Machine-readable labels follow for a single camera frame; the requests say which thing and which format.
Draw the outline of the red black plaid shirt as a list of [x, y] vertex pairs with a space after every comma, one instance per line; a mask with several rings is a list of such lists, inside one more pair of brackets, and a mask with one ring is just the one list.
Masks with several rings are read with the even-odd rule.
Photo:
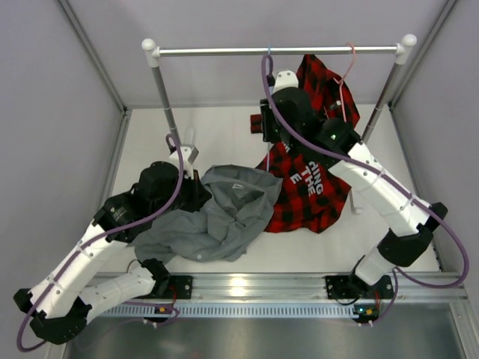
[[[330, 69], [315, 55], [304, 55], [296, 76], [299, 87], [309, 95], [312, 107], [326, 119], [323, 100]], [[266, 156], [257, 165], [266, 170]], [[265, 231], [285, 233], [305, 228], [321, 233], [341, 216], [350, 187], [320, 164], [296, 154], [283, 143], [270, 150], [269, 172], [282, 179], [280, 195]]]

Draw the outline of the grey button shirt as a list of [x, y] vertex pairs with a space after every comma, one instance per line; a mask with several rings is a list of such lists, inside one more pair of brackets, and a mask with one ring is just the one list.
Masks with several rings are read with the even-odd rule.
[[266, 229], [282, 188], [270, 172], [238, 165], [212, 166], [201, 183], [211, 198], [197, 212], [158, 217], [133, 242], [138, 260], [238, 260]]

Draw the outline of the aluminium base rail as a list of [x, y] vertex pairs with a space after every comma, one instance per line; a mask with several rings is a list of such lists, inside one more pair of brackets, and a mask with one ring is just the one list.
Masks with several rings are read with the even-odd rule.
[[[326, 303], [328, 299], [324, 273], [197, 273], [193, 276], [192, 297], [198, 303]], [[461, 284], [435, 289], [413, 283], [397, 275], [389, 287], [397, 291], [397, 302], [454, 303], [467, 301], [469, 296]]]

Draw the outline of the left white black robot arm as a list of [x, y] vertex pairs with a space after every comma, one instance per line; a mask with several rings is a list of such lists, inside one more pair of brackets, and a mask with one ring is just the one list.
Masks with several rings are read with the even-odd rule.
[[45, 280], [15, 293], [14, 302], [26, 314], [20, 328], [30, 327], [42, 343], [60, 345], [119, 304], [170, 297], [171, 275], [155, 259], [140, 260], [136, 269], [100, 285], [89, 283], [159, 216], [175, 209], [196, 212], [210, 197], [190, 161], [152, 163], [130, 190], [105, 201], [83, 237]]

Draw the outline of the silver clothes rack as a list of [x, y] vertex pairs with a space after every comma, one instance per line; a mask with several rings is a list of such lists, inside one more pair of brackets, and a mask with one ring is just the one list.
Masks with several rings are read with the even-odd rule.
[[[394, 46], [360, 46], [356, 47], [357, 53], [375, 53], [375, 52], [390, 52], [394, 54], [394, 66], [396, 70], [398, 67], [404, 65], [409, 59], [410, 52], [415, 47], [417, 43], [417, 38], [413, 34], [407, 34], [403, 39]], [[159, 68], [159, 60], [162, 57], [186, 57], [186, 56], [228, 56], [228, 55], [259, 55], [262, 57], [261, 64], [261, 78], [263, 81], [263, 86], [266, 91], [269, 89], [266, 75], [269, 72], [269, 60], [267, 57], [268, 48], [239, 48], [239, 49], [161, 49], [156, 43], [151, 39], [143, 40], [141, 44], [142, 49], [147, 58], [147, 62], [150, 65], [150, 68], [153, 72], [153, 77], [156, 81], [156, 86], [159, 91], [160, 99], [162, 100], [162, 105], [164, 108], [165, 116], [167, 123], [170, 129], [170, 132], [167, 136], [168, 144], [176, 147], [180, 144], [180, 139], [176, 127], [176, 123], [170, 109], [170, 104], [168, 101], [168, 95], [165, 89], [165, 83], [162, 78], [162, 73]], [[274, 55], [345, 55], [351, 53], [351, 50], [348, 46], [342, 47], [286, 47], [286, 48], [271, 48], [272, 59]], [[371, 133], [370, 129], [366, 129], [364, 133], [360, 136], [360, 139], [367, 145], [369, 135]]]

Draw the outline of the blue wire hanger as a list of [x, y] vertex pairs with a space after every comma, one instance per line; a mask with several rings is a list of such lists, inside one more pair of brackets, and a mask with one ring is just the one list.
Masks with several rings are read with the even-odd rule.
[[[271, 48], [272, 48], [271, 44], [269, 44], [268, 51], [267, 51], [267, 57], [269, 60], [269, 72], [266, 75], [266, 80], [267, 80], [270, 95], [272, 95], [272, 90], [274, 89], [274, 86], [275, 86], [275, 77], [273, 75], [274, 61], [271, 55]], [[269, 142], [267, 142], [266, 144], [267, 144], [266, 171], [269, 172], [271, 144]]]

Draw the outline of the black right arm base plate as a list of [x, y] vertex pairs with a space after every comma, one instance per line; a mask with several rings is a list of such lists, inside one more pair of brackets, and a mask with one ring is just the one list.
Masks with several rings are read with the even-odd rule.
[[325, 276], [326, 291], [330, 299], [371, 298], [375, 286], [367, 285], [355, 274], [337, 274]]

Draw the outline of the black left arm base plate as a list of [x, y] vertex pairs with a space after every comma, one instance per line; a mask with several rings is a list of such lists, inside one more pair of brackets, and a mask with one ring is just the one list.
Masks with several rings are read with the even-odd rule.
[[189, 300], [192, 297], [193, 276], [190, 275], [172, 275], [170, 276], [165, 291], [161, 294], [161, 299]]

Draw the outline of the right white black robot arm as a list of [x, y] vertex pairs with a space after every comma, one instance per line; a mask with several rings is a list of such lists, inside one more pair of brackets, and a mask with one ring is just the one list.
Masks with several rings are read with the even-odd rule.
[[388, 224], [385, 237], [352, 270], [348, 287], [353, 295], [367, 296], [387, 272], [411, 266], [425, 252], [447, 207], [418, 199], [398, 183], [351, 123], [320, 118], [306, 92], [295, 87], [268, 89], [260, 110], [267, 141], [283, 141], [322, 165], [361, 195]]

